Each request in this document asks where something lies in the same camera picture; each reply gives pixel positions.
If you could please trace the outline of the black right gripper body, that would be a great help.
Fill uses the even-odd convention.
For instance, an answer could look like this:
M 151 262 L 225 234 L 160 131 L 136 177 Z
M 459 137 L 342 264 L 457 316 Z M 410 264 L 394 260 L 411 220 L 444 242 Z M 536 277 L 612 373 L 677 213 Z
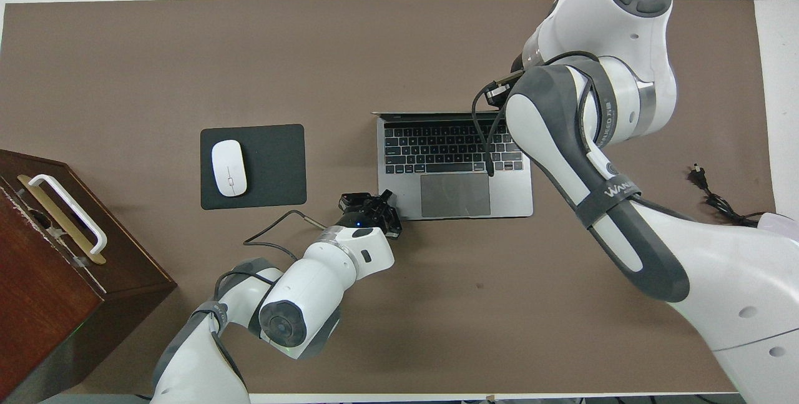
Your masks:
M 485 99 L 489 106 L 502 107 L 507 102 L 511 89 L 516 85 L 517 80 L 524 74 L 522 54 L 517 55 L 511 66 L 511 73 L 495 80 L 488 85 L 485 92 Z

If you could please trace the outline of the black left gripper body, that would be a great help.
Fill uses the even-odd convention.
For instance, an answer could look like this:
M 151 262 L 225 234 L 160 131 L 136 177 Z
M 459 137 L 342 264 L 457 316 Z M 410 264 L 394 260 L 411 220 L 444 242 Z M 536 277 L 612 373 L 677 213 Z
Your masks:
M 345 207 L 336 225 L 354 229 L 378 228 L 388 238 L 389 220 L 388 207 Z

